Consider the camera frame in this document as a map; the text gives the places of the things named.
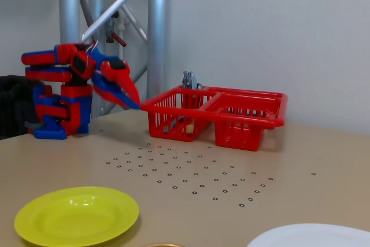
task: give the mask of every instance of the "black object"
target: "black object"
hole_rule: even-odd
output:
[[[34,86],[44,85],[24,76],[0,76],[0,139],[26,134],[25,122],[39,122],[32,92]]]

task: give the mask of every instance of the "diagonal metal bar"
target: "diagonal metal bar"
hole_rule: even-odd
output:
[[[82,35],[82,41],[86,42],[92,35],[101,27],[114,13],[122,6],[127,0],[116,0],[90,27],[87,28],[85,33]]]
[[[91,16],[90,10],[88,9],[88,2],[87,0],[80,0],[81,9],[83,12],[83,15],[86,20],[86,24],[89,27],[91,24],[93,24],[93,17]],[[95,35],[92,36],[93,40],[97,40]]]
[[[144,28],[141,26],[138,19],[132,13],[131,9],[126,4],[122,4],[121,9],[126,14],[126,16],[130,20],[130,22],[132,23],[132,25],[134,26],[136,31],[139,33],[140,37],[144,40],[144,42],[146,42],[147,41],[146,32],[145,32]]]

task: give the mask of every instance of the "red and blue robot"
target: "red and blue robot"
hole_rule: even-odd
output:
[[[88,133],[93,90],[107,101],[140,109],[139,93],[130,78],[128,63],[100,53],[97,43],[66,43],[53,50],[22,55],[22,63],[28,66],[27,79],[64,83],[60,95],[53,94],[50,85],[34,88],[40,123],[28,124],[28,131],[35,138],[66,139],[69,135]]]

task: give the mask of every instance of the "metal pole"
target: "metal pole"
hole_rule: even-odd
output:
[[[134,14],[132,13],[130,7],[128,7],[126,4],[121,5],[122,11],[126,14],[132,25],[135,27],[136,31],[139,33],[140,37],[144,40],[144,42],[147,41],[147,36],[144,28],[141,26],[140,22],[136,19]]]
[[[86,42],[92,34],[102,26],[122,6],[126,0],[116,0],[82,35],[82,41]]]
[[[88,0],[88,7],[91,12],[92,20],[97,20],[104,11],[103,0]],[[98,49],[101,53],[105,52],[105,28],[97,27],[95,31],[97,32],[94,39],[99,41]],[[92,105],[91,105],[91,117],[98,117],[100,112],[104,107],[105,101],[96,93],[93,93]]]
[[[88,2],[87,0],[80,0],[80,4],[87,26],[89,27],[91,24],[93,24],[93,17],[91,16],[90,10],[88,9]]]
[[[60,42],[80,42],[79,0],[59,0]]]
[[[149,0],[147,99],[153,98],[166,90],[167,23],[167,0]]]
[[[143,66],[137,73],[136,75],[134,75],[132,77],[132,80],[134,81],[134,83],[136,83],[142,76],[143,74],[146,72],[147,70],[147,66]],[[104,116],[104,115],[108,115],[110,113],[110,111],[112,111],[112,109],[116,106],[116,104],[112,104],[110,103],[106,109],[104,109],[104,111],[102,111],[101,113],[101,116]]]

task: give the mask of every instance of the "red dish rack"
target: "red dish rack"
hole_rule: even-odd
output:
[[[284,125],[287,96],[281,93],[175,87],[142,104],[152,137],[193,141],[216,123],[216,145],[257,150],[264,129]]]

